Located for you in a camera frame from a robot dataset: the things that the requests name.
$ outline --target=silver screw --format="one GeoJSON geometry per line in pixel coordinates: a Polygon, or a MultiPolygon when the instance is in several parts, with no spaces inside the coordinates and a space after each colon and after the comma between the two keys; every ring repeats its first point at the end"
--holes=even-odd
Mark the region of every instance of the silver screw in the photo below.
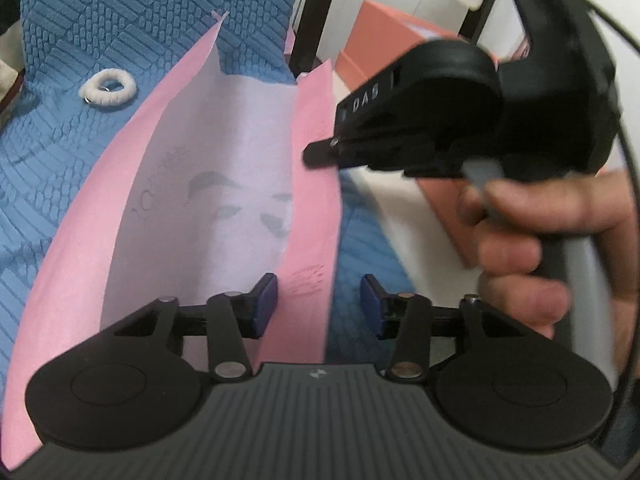
{"type": "Polygon", "coordinates": [[[465,294],[463,299],[470,304],[474,304],[477,301],[480,301],[480,296],[477,294],[465,294]]]}
{"type": "Polygon", "coordinates": [[[237,379],[242,377],[246,372],[246,366],[238,361],[224,361],[216,366],[213,370],[218,377],[223,379],[237,379]]]}
{"type": "Polygon", "coordinates": [[[422,367],[411,361],[400,361],[391,367],[391,373],[401,379],[415,379],[422,375],[422,367]]]}

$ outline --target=pink fabric bag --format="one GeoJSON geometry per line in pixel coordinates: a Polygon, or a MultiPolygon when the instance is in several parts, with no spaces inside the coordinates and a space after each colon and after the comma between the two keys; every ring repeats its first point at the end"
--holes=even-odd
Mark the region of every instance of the pink fabric bag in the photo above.
{"type": "Polygon", "coordinates": [[[274,271],[280,299],[266,334],[254,348],[255,363],[315,363],[324,358],[341,215],[340,190],[335,170],[307,171],[303,167],[302,149],[332,134],[335,104],[331,66],[322,65],[300,78],[295,87],[222,75],[216,72],[219,67],[213,48],[221,23],[180,60],[119,131],[79,191],[49,248],[24,310],[8,372],[1,452],[9,469],[20,465],[40,446],[24,407],[24,391],[31,376],[49,360],[97,333],[110,316],[119,319],[143,306],[149,294],[171,294],[182,304],[193,304],[205,293],[212,296],[223,292],[210,290],[209,286],[236,283],[236,278],[241,280],[237,283],[250,283],[255,275],[274,271]],[[217,115],[207,119],[211,110],[217,110],[217,115]],[[171,156],[158,158],[156,148],[172,140],[171,127],[178,128],[174,130],[176,139],[190,135],[192,145],[178,142],[169,152],[171,156]],[[223,130],[229,133],[220,134],[223,130]],[[241,137],[237,132],[249,132],[253,137],[236,145],[234,139],[241,137]],[[187,171],[193,169],[190,161],[206,161],[198,147],[211,142],[209,136],[215,140],[215,149],[206,153],[213,157],[218,151],[224,152],[218,157],[220,163],[212,171],[188,174],[184,186],[178,177],[170,177],[180,173],[181,164],[187,171]],[[284,148],[273,152],[286,158],[286,168],[280,165],[277,169],[276,164],[267,163],[269,157],[262,156],[274,142],[287,147],[284,155],[284,148]],[[242,164],[234,169],[231,162],[244,160],[248,153],[254,159],[250,171],[245,171],[242,164]],[[161,176],[149,172],[147,166],[152,164],[161,176]],[[226,173],[220,179],[218,168],[222,166],[226,173]],[[289,189],[265,197],[267,181],[276,180],[288,183],[289,189]],[[173,193],[176,189],[186,194],[182,202],[175,198],[179,194],[173,193]],[[239,197],[242,203],[231,204],[239,197]],[[287,202],[290,206],[280,204],[287,202]],[[202,232],[191,236],[195,233],[191,231],[196,226],[194,215],[183,209],[207,210],[211,203],[222,205],[209,220],[197,224],[198,229],[208,229],[209,237],[202,232]],[[267,212],[252,215],[256,203],[267,212]],[[277,216],[274,208],[280,208],[279,213],[284,211],[284,215],[277,216]],[[224,231],[212,226],[234,218],[235,227],[220,229],[233,231],[245,243],[229,248],[220,240],[228,236],[220,235],[224,231]],[[222,248],[226,266],[246,269],[244,263],[249,259],[260,260],[254,238],[271,236],[256,226],[268,228],[276,241],[280,239],[280,246],[274,243],[265,248],[268,257],[262,258],[263,266],[273,264],[273,268],[261,269],[250,262],[246,266],[253,267],[245,275],[233,272],[231,277],[220,278],[225,276],[226,267],[217,268],[215,258],[207,259],[207,251],[196,258],[195,264],[174,254],[189,246],[190,237],[196,237],[198,247],[209,244],[218,252],[222,248]],[[174,253],[161,253],[166,257],[158,259],[154,253],[158,246],[174,253]],[[172,257],[180,265],[169,265],[167,259],[172,257]],[[137,272],[127,274],[132,262],[137,263],[137,272]],[[195,267],[182,272],[182,264],[195,267]],[[198,265],[210,266],[203,274],[211,270],[210,274],[219,276],[218,281],[190,281],[198,265]],[[123,298],[123,309],[105,312],[103,306],[109,302],[117,306],[118,298],[123,298]]]}

